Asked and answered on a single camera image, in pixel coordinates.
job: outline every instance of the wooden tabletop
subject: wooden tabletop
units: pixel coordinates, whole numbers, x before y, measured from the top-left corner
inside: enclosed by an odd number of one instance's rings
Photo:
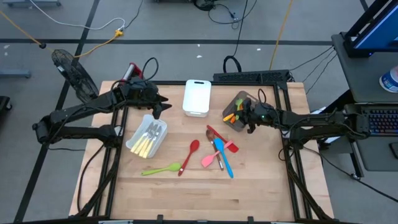
[[[109,91],[112,82],[103,82],[101,93]],[[168,125],[168,134],[152,159],[143,159],[131,153],[123,144],[118,178],[114,192],[111,218],[156,219],[163,214],[165,220],[227,220],[245,221],[253,216],[255,221],[294,221],[285,162],[278,159],[282,149],[280,133],[274,128],[257,127],[253,134],[237,133],[223,124],[222,111],[235,95],[244,90],[257,96],[258,86],[211,87],[210,112],[206,118],[192,118],[182,110],[183,85],[159,85],[159,93],[169,99],[172,108],[160,117]],[[292,110],[307,114],[308,103],[302,83],[288,83]],[[262,87],[267,102],[275,106],[272,87]],[[152,111],[129,110],[124,142],[132,137],[144,114]],[[112,114],[97,114],[93,126],[111,122]],[[226,157],[234,172],[229,178],[226,170],[220,171],[214,162],[207,169],[200,161],[214,153],[205,132],[206,125],[215,128],[224,138],[232,139],[239,147],[237,153],[226,150]],[[173,162],[184,162],[193,140],[200,148],[190,158],[181,177],[176,172],[161,172],[141,176],[143,170],[166,167]],[[99,140],[88,140],[83,163],[98,150]],[[306,144],[317,149],[315,141]],[[308,191],[329,215],[333,216],[321,160],[318,155],[302,150],[302,164]],[[81,204],[84,205],[98,186],[104,150],[91,162],[83,180]],[[77,212],[76,193],[70,214]],[[108,190],[103,194],[102,211]],[[304,217],[303,207],[300,211]]]

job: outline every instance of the concrete floor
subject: concrete floor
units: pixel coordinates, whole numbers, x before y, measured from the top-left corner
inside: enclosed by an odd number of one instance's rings
[[[85,24],[95,0],[61,1],[62,7],[44,7],[54,18],[74,24]],[[241,15],[244,1],[222,1],[233,12]],[[139,0],[100,0],[92,26],[102,26],[114,17],[129,21],[136,13]],[[244,21],[243,40],[276,40],[289,0],[258,1],[253,12]],[[8,8],[0,4],[17,24],[38,39],[80,40],[83,30],[55,24],[36,9]],[[282,40],[296,40],[280,45],[273,69],[293,68],[328,48],[319,42],[330,41],[332,34],[347,31],[363,13],[360,0],[295,0]],[[212,12],[215,19],[228,21],[223,9]],[[103,30],[91,30],[88,40],[108,39],[120,25],[111,24]],[[35,44],[15,43],[25,39],[8,21],[0,19],[0,68],[24,68],[32,72],[31,79],[1,79],[0,95],[12,98],[13,110],[0,127],[0,222],[12,222],[35,160],[40,144],[31,130],[33,123],[54,110],[64,79],[54,67],[50,54]],[[129,62],[143,65],[150,57],[157,57],[160,70],[155,80],[187,80],[190,78],[212,80],[214,73],[222,72],[222,61],[232,54],[231,44],[200,44],[202,40],[235,40],[238,30],[229,25],[211,22],[206,12],[191,4],[145,0],[139,17],[125,31],[121,40],[153,40],[147,44],[111,44],[83,57],[80,63],[99,86],[104,80],[116,80],[125,72]],[[178,40],[196,40],[195,44],[178,44]],[[176,40],[158,44],[158,40]],[[74,44],[48,44],[52,49],[65,49],[74,54]],[[95,44],[84,44],[83,52]],[[236,57],[243,70],[267,70],[273,45],[240,45]],[[320,61],[316,60],[294,71],[296,81],[302,81]],[[325,62],[305,82],[309,89]],[[326,106],[348,89],[337,59],[329,64],[323,76],[308,94],[310,109]],[[69,91],[66,106],[77,104],[74,92]],[[79,125],[89,126],[91,118]],[[83,149],[85,141],[64,141],[62,146]],[[347,143],[335,147],[349,147]],[[348,172],[353,171],[347,154],[335,154],[333,148],[326,155]],[[82,160],[82,152],[49,152],[30,201],[24,221],[65,218],[68,215]],[[331,202],[335,217],[347,222],[397,223],[398,205],[364,188],[334,168],[325,165]],[[365,172],[363,180],[373,184],[393,197],[398,197],[398,174]]]

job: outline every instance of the black fan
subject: black fan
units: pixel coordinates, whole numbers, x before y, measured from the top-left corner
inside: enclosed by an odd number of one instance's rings
[[[87,103],[98,97],[99,91],[94,81],[69,52],[66,50],[54,50],[51,58],[62,76],[76,91],[77,98]]]

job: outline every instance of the yellow cable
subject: yellow cable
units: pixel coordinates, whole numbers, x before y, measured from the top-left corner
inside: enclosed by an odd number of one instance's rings
[[[120,36],[122,36],[122,35],[123,35],[123,32],[122,32],[122,31],[116,30],[114,36],[113,36],[110,40],[108,40],[107,42],[105,42],[105,43],[103,43],[103,44],[99,44],[99,45],[95,46],[93,49],[87,51],[87,52],[84,53],[84,54],[74,56],[74,58],[80,58],[80,57],[82,57],[82,56],[86,56],[86,55],[92,53],[92,52],[93,52],[94,50],[96,50],[97,48],[102,47],[102,46],[104,46],[104,45],[106,45],[106,44],[112,42],[114,39],[116,39],[116,38],[118,38],[118,37],[120,37]]]
[[[42,43],[40,43],[38,40],[36,40],[35,38],[33,38],[31,35],[29,35],[27,32],[25,32],[22,28],[20,28],[17,24],[15,24],[14,21],[12,21],[7,15],[5,15],[5,13],[3,13],[2,11],[0,11],[0,14],[6,18],[15,28],[19,29],[19,31],[21,31],[23,34],[25,34],[27,37],[29,37],[31,40],[33,40],[33,42],[35,42],[36,44],[42,45]],[[46,47],[47,50],[51,51],[51,53],[54,51],[53,49]]]
[[[289,16],[290,8],[292,7],[292,4],[293,4],[293,0],[290,0],[289,6],[288,6],[287,11],[286,11],[286,15],[285,15],[284,22],[283,22],[283,24],[282,24],[282,27],[280,28],[278,39],[276,40],[276,45],[275,45],[274,53],[272,54],[271,63],[269,64],[269,70],[272,69],[272,63],[274,62],[274,57],[275,57],[276,51],[277,51],[277,49],[278,49],[279,40],[280,40],[280,38],[282,37],[282,33],[284,32],[285,24],[286,24],[287,18],[288,18],[288,16]]]
[[[23,34],[25,34],[27,37],[29,37],[31,40],[33,40],[33,42],[35,42],[38,45],[42,45],[42,43],[40,43],[38,40],[36,40],[35,38],[33,38],[31,35],[29,35],[26,31],[24,31],[22,28],[20,28],[14,21],[12,21],[7,15],[5,15],[5,13],[3,13],[2,11],[0,11],[0,14],[6,18],[15,28],[19,29]],[[110,42],[112,42],[114,39],[120,37],[123,35],[123,32],[120,30],[116,30],[115,35],[112,37],[112,39],[108,40],[107,42],[103,43],[103,44],[99,44],[98,46],[94,47],[93,49],[89,50],[88,52],[81,54],[81,55],[77,55],[74,56],[75,58],[80,58],[82,56],[88,55],[90,53],[92,53],[94,50],[96,50],[99,47],[102,47]],[[47,50],[51,51],[51,53],[54,51],[53,49],[46,47]]]

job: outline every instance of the black desk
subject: black desk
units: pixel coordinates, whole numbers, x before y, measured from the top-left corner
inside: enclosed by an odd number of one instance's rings
[[[335,108],[342,110],[351,103],[398,103],[398,93],[389,93],[379,84],[384,73],[398,65],[398,53],[380,52],[369,58],[349,58],[343,47],[343,37],[333,35],[333,45],[347,79],[349,90],[329,105],[323,112],[330,113]],[[370,137],[356,141],[364,167],[369,171],[398,171],[396,159],[389,143],[398,142],[398,137]],[[355,150],[351,153],[357,176],[363,176]]]

